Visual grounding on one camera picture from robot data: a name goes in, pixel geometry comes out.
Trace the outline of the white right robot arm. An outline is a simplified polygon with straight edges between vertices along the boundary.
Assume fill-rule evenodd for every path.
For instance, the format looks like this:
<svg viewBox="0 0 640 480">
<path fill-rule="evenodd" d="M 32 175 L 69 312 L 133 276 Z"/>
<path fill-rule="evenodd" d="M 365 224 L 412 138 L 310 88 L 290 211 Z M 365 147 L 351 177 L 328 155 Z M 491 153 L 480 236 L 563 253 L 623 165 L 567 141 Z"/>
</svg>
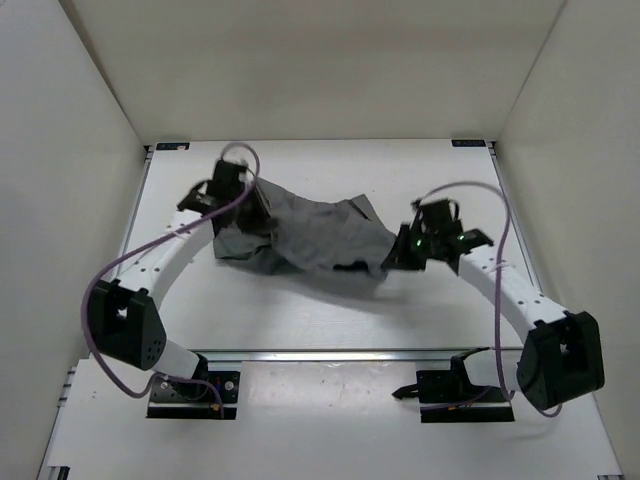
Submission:
<svg viewBox="0 0 640 480">
<path fill-rule="evenodd" d="M 423 271 L 440 261 L 473 286 L 494 307 L 494 320 L 506 320 L 523 343 L 504 356 L 501 336 L 450 359 L 442 380 L 424 381 L 394 392 L 397 399 L 450 391 L 458 408 L 493 390 L 521 393 L 540 411 L 601 389 L 605 384 L 599 325 L 586 311 L 572 313 L 545 296 L 501 258 L 480 229 L 464 229 L 459 205 L 450 199 L 412 204 L 415 217 L 402 224 L 386 266 Z"/>
</svg>

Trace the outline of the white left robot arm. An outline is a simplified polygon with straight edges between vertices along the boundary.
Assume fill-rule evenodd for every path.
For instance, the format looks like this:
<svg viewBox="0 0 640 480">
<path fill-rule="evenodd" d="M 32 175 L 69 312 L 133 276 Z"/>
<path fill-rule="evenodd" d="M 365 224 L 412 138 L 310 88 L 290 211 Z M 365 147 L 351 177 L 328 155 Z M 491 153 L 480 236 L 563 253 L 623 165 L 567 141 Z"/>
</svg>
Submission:
<svg viewBox="0 0 640 480">
<path fill-rule="evenodd" d="M 84 293 L 81 325 L 100 368 L 114 378 L 109 360 L 169 378 L 188 398 L 208 389 L 201 357 L 168 339 L 160 307 L 192 259 L 227 226 L 257 204 L 253 168 L 220 158 L 211 178 L 196 183 L 178 203 L 160 237 L 105 267 Z"/>
</svg>

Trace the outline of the grey pleated skirt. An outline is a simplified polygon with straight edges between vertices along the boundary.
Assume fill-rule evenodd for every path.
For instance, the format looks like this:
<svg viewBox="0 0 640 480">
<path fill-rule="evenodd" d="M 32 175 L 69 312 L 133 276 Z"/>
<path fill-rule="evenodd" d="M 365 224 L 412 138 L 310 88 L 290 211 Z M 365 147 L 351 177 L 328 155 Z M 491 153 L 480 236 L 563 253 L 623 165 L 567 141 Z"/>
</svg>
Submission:
<svg viewBox="0 0 640 480">
<path fill-rule="evenodd" d="M 314 201 L 263 179 L 256 192 L 269 214 L 267 225 L 248 231 L 233 222 L 218 229 L 213 240 L 216 259 L 265 275 L 301 271 L 358 283 L 386 279 L 383 263 L 396 235 L 366 195 Z"/>
</svg>

